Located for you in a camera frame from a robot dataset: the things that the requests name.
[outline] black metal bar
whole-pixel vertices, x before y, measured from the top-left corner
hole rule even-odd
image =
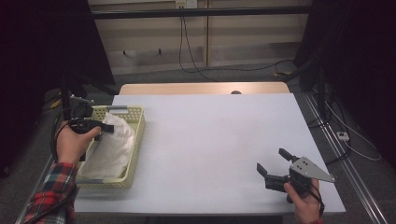
[[[307,14],[311,6],[300,7],[242,7],[242,8],[197,8],[197,9],[162,9],[143,11],[93,11],[92,13],[78,12],[42,12],[45,17],[68,20],[112,20],[135,18],[164,18],[164,17],[205,17],[205,16],[243,16],[243,15],[286,15]]]

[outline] sleeve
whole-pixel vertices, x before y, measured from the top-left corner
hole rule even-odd
[[[77,166],[70,163],[55,163],[49,169],[42,189],[31,199],[24,223],[32,218],[46,214],[49,209],[66,202],[56,212],[44,215],[36,223],[74,223],[74,200],[78,189],[76,186]]]

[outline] hand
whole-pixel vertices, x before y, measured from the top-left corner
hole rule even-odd
[[[312,185],[319,189],[318,180],[312,179]],[[294,215],[298,223],[304,224],[319,220],[320,216],[318,200],[316,200],[310,194],[304,199],[300,198],[290,183],[285,183],[284,188],[295,205]],[[311,190],[318,196],[317,190],[314,189],[314,187],[311,187]]]
[[[67,121],[62,122],[61,127],[63,126],[64,128],[58,131],[56,144],[58,162],[78,164],[79,158],[87,150],[91,140],[101,132],[101,128],[95,127],[87,133],[78,134],[67,125]]]

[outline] white cloth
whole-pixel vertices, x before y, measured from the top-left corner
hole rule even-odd
[[[78,174],[89,179],[120,178],[131,158],[134,129],[125,119],[106,113],[105,124],[114,125],[114,133],[103,133],[92,143]]]

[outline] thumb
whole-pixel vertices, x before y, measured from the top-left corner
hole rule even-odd
[[[100,127],[94,127],[92,128],[89,132],[84,133],[84,138],[86,139],[93,139],[96,135],[98,135],[100,132],[102,131],[102,129]]]
[[[288,193],[289,197],[296,206],[299,206],[301,203],[304,203],[304,201],[300,198],[300,195],[298,195],[298,193],[290,183],[285,183],[283,187],[285,188],[285,191]]]

